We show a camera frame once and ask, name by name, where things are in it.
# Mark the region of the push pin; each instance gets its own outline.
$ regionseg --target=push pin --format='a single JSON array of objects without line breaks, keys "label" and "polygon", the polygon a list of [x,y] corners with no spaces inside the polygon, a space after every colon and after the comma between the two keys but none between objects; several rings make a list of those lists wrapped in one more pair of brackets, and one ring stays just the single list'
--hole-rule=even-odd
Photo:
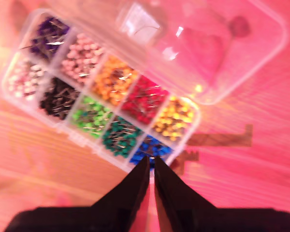
[{"label": "push pin", "polygon": [[70,51],[61,63],[61,71],[84,84],[100,62],[103,53],[104,48],[80,33],[76,36],[76,42],[70,45]]},{"label": "push pin", "polygon": [[92,91],[111,104],[119,105],[137,75],[138,72],[127,63],[109,56],[101,73],[95,78]]},{"label": "push pin", "polygon": [[131,158],[130,163],[137,165],[143,157],[148,156],[150,169],[153,169],[155,166],[155,157],[159,156],[165,161],[171,153],[172,149],[148,135]]},{"label": "push pin", "polygon": [[36,31],[37,37],[31,39],[30,45],[22,49],[29,48],[30,52],[40,56],[47,61],[54,56],[60,45],[64,43],[65,36],[70,28],[54,17],[47,17]]},{"label": "push pin", "polygon": [[193,122],[195,111],[187,102],[171,96],[155,122],[154,130],[175,142],[182,137],[186,128]]},{"label": "push pin", "polygon": [[142,131],[121,117],[116,117],[103,135],[103,144],[115,156],[127,158]]},{"label": "push pin", "polygon": [[142,76],[122,109],[138,121],[149,124],[167,95],[166,90]]},{"label": "push pin", "polygon": [[47,115],[64,120],[78,95],[79,92],[73,87],[55,77],[40,101],[40,108],[44,109]]},{"label": "push pin", "polygon": [[73,123],[93,137],[99,138],[113,113],[90,97],[84,97],[81,106],[73,114]]},{"label": "push pin", "polygon": [[14,74],[8,78],[8,90],[16,98],[31,101],[43,76],[42,67],[25,58],[17,63]]}]

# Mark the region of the clear plastic lid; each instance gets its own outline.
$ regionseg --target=clear plastic lid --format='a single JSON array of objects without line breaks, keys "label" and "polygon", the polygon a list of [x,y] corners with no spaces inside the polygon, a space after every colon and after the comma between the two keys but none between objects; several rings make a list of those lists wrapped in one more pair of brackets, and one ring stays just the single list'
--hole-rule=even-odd
[{"label": "clear plastic lid", "polygon": [[284,21],[258,0],[54,0],[53,10],[145,76],[214,104],[286,44]]}]

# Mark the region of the plastic organizer box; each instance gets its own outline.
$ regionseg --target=plastic organizer box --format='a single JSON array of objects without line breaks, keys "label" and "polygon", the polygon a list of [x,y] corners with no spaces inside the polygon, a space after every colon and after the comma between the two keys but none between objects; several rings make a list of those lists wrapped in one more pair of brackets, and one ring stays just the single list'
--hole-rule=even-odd
[{"label": "plastic organizer box", "polygon": [[[54,1],[61,14],[36,10],[3,75],[3,96],[126,172],[143,156],[170,165],[200,123],[196,102],[220,100],[283,47],[286,33],[252,1],[227,11],[221,1],[191,9],[190,1],[162,1],[165,12],[154,2]],[[276,35],[239,67],[241,48],[268,36],[249,12]]]}]

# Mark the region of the pink push pin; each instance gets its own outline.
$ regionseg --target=pink push pin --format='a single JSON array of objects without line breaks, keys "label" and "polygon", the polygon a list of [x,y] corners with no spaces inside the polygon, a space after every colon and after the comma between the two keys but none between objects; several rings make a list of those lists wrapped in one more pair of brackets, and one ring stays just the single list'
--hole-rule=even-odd
[{"label": "pink push pin", "polygon": [[87,52],[87,53],[85,53],[85,57],[88,58],[88,59],[92,58],[92,54],[90,52]]},{"label": "pink push pin", "polygon": [[70,60],[70,61],[69,61],[69,66],[71,66],[71,67],[75,66],[75,61]]},{"label": "pink push pin", "polygon": [[85,45],[84,45],[84,49],[85,49],[85,50],[90,50],[90,49],[91,49],[91,48],[90,48],[90,45],[89,45],[89,44],[85,44]]},{"label": "pink push pin", "polygon": [[91,59],[90,59],[90,62],[91,62],[92,64],[96,64],[96,63],[98,63],[98,57],[93,57],[93,58],[91,58]]},{"label": "pink push pin", "polygon": [[72,59],[74,58],[76,55],[76,51],[75,50],[71,50],[68,54],[67,54],[67,58]]},{"label": "pink push pin", "polygon": [[77,64],[82,64],[82,63],[83,63],[83,59],[77,59],[77,60],[76,60],[76,63],[77,63]]},{"label": "pink push pin", "polygon": [[71,44],[71,45],[69,46],[69,49],[70,49],[70,50],[75,50],[75,49],[76,49],[76,45],[75,45],[75,44]]},{"label": "pink push pin", "polygon": [[77,67],[77,68],[74,69],[74,72],[75,73],[80,73],[81,72],[81,69]]},{"label": "pink push pin", "polygon": [[81,40],[86,38],[86,35],[84,33],[79,33],[76,37]]},{"label": "pink push pin", "polygon": [[90,48],[91,48],[92,50],[96,50],[96,49],[98,48],[98,44],[93,43],[93,44],[90,45]]},{"label": "pink push pin", "polygon": [[74,72],[73,71],[67,71],[66,72],[68,76],[74,76]]},{"label": "pink push pin", "polygon": [[89,64],[90,63],[90,59],[84,59],[84,64]]},{"label": "pink push pin", "polygon": [[83,50],[83,46],[79,45],[79,44],[76,45],[75,48],[76,48],[77,51],[82,51]]}]

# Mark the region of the wood grain surface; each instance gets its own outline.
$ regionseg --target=wood grain surface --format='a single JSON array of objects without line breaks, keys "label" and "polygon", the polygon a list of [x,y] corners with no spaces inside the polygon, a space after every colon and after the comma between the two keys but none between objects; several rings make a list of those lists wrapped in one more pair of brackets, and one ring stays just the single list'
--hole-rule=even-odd
[{"label": "wood grain surface", "polygon": [[[264,2],[290,29],[290,0]],[[0,71],[27,14],[41,6],[0,0]],[[290,212],[290,42],[223,101],[200,108],[201,125],[172,168],[217,207]],[[0,232],[21,210],[93,204],[125,175],[0,96]],[[151,185],[132,231],[144,222],[146,231],[168,227],[159,226],[154,192]]]}]

